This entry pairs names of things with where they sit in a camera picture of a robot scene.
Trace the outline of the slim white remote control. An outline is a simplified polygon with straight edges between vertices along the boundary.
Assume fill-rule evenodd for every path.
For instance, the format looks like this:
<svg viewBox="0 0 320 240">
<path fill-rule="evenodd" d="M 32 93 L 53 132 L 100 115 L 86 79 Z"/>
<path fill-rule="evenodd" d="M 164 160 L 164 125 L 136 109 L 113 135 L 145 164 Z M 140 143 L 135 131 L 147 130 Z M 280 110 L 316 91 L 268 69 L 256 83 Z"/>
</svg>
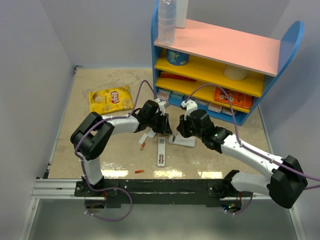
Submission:
<svg viewBox="0 0 320 240">
<path fill-rule="evenodd" d="M 158 138 L 157 147 L 157 166 L 164 167 L 166 161 L 166 139 L 164 137 Z"/>
</svg>

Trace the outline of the wide white remote control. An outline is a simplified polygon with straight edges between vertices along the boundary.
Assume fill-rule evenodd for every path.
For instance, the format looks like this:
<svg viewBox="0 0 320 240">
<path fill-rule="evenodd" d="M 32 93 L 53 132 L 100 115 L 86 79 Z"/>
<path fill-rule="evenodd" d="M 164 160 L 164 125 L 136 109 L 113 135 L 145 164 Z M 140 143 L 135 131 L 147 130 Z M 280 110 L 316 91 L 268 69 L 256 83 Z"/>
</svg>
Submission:
<svg viewBox="0 0 320 240">
<path fill-rule="evenodd" d="M 175 134 L 176 138 L 175 141 L 172 142 L 172 137 L 174 134 L 172 134 L 169 137 L 169 143 L 172 145 L 182 146 L 182 147 L 188 147 L 188 148 L 194 148 L 196 145 L 196 138 L 194 136 L 184 138 L 180 134 Z"/>
</svg>

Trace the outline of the slim white battery cover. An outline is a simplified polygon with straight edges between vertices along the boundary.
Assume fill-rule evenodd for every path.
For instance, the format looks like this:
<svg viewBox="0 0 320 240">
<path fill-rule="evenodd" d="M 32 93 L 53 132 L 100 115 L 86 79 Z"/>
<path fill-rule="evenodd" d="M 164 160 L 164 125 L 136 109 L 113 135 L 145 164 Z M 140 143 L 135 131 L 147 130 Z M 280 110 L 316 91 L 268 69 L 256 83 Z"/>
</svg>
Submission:
<svg viewBox="0 0 320 240">
<path fill-rule="evenodd" d="M 144 133 L 142 135 L 142 137 L 140 138 L 140 140 L 138 141 L 138 143 L 142 145 L 146 141 L 147 138 L 148 138 L 148 135 L 146 133 Z"/>
</svg>

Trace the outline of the red battery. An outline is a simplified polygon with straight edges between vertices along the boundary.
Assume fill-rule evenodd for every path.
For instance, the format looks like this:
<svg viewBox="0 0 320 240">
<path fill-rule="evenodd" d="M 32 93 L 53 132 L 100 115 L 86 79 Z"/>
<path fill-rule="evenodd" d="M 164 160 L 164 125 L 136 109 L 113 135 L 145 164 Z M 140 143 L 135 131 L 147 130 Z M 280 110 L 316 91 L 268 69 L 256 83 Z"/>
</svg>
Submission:
<svg viewBox="0 0 320 240">
<path fill-rule="evenodd" d="M 140 150 L 142 151 L 143 149 L 144 149 L 144 146 L 145 146 L 145 142 L 141 145 L 141 147 L 140 147 Z"/>
<path fill-rule="evenodd" d="M 139 173 L 143 173 L 144 172 L 144 170 L 142 169 L 142 170 L 136 170 L 135 171 L 135 174 L 139 174 Z"/>
</svg>

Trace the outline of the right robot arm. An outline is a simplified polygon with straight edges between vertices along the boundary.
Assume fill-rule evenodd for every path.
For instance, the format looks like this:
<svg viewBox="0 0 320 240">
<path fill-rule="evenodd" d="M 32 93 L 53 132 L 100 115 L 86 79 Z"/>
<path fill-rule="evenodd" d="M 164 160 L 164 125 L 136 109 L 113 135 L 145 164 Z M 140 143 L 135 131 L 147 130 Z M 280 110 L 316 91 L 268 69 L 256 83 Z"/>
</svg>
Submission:
<svg viewBox="0 0 320 240">
<path fill-rule="evenodd" d="M 271 197 L 279 206 L 290 209 L 308 186 L 299 161 L 267 153 L 237 138 L 231 131 L 214 125 L 207 112 L 198 109 L 180 115 L 177 131 L 184 138 L 196 137 L 210 150 L 233 157 L 259 174 L 230 172 L 223 192 L 230 197 L 238 192 L 252 192 Z"/>
</svg>

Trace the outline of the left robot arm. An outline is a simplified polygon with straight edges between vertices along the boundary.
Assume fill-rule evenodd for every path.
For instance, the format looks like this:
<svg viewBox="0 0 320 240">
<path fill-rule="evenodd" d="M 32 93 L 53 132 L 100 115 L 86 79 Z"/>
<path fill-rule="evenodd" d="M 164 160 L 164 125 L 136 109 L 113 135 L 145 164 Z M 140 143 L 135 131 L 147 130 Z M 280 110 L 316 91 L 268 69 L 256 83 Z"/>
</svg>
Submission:
<svg viewBox="0 0 320 240">
<path fill-rule="evenodd" d="M 113 135 L 138 133 L 150 128 L 156 134 L 172 134 L 169 115 L 165 113 L 168 102 L 160 99 L 148 100 L 143 107 L 123 116 L 104 117 L 90 113 L 73 132 L 70 142 L 80 159 L 83 177 L 87 180 L 86 191 L 99 196 L 104 190 L 100 155 Z"/>
</svg>

